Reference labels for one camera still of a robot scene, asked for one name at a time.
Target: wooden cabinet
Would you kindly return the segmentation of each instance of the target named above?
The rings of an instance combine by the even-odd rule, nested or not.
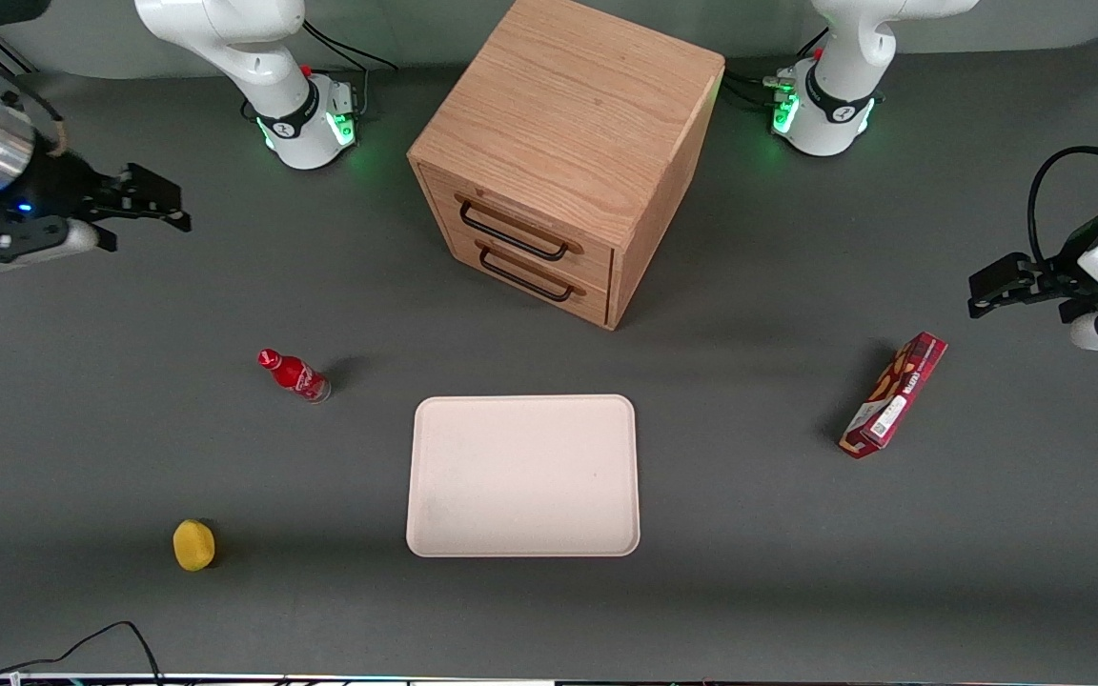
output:
[[[516,0],[408,150],[452,255],[616,328],[697,167],[722,56]]]

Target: bottle label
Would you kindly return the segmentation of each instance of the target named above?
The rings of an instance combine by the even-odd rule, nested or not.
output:
[[[307,364],[303,364],[300,370],[300,378],[295,380],[295,386],[292,387],[294,394],[300,394],[304,398],[310,401],[317,401],[322,396],[322,391],[324,390],[324,378],[318,371],[310,368]]]

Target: drawer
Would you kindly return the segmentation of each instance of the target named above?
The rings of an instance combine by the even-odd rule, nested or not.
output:
[[[613,271],[609,247],[589,239],[563,238],[540,222],[495,209],[491,201],[479,199],[479,191],[441,170],[423,166],[423,178],[445,230],[467,235],[494,250],[522,257],[550,277],[609,290]]]
[[[489,246],[461,232],[450,232],[448,243],[452,255],[471,268],[491,274],[506,285],[514,285],[519,291],[529,292],[546,303],[558,305],[584,320],[606,326],[609,293],[602,288],[549,273],[544,265],[531,263],[527,257],[516,256],[505,248]]]

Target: yellow sponge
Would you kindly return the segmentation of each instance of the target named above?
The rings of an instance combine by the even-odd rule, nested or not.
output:
[[[171,550],[176,552],[180,569],[198,572],[214,560],[214,535],[209,526],[195,518],[187,518],[171,533]]]

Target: barcode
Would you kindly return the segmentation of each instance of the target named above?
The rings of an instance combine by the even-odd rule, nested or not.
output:
[[[900,409],[906,408],[906,400],[903,396],[897,395],[888,403],[888,407],[884,408],[884,413],[881,414],[878,420],[871,426],[871,434],[875,438],[884,438],[888,435],[888,430],[893,428],[896,424],[897,417],[900,416]]]

